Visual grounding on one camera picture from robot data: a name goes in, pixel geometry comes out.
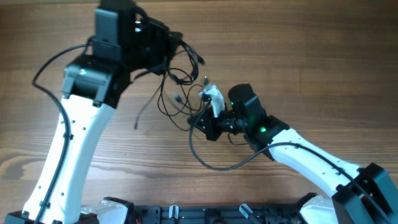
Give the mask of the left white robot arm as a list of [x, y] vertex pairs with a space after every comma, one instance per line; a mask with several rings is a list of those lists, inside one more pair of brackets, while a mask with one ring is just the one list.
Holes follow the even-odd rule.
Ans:
[[94, 151], [123, 91], [138, 77], [165, 73], [183, 35], [133, 1], [102, 1], [95, 33], [64, 70], [60, 117], [37, 185], [6, 223], [134, 223], [134, 204], [106, 197], [81, 204]]

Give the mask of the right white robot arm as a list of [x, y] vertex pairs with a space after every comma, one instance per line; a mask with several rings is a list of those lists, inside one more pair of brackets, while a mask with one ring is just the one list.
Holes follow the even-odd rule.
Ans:
[[228, 92], [231, 109], [216, 85], [199, 93], [205, 107], [188, 118], [192, 129], [216, 141], [221, 134], [242, 133], [254, 151], [284, 164], [317, 185], [328, 198], [308, 194], [298, 207], [306, 223], [397, 223], [397, 187], [379, 165], [346, 162], [312, 144], [295, 129], [268, 115], [248, 83]]

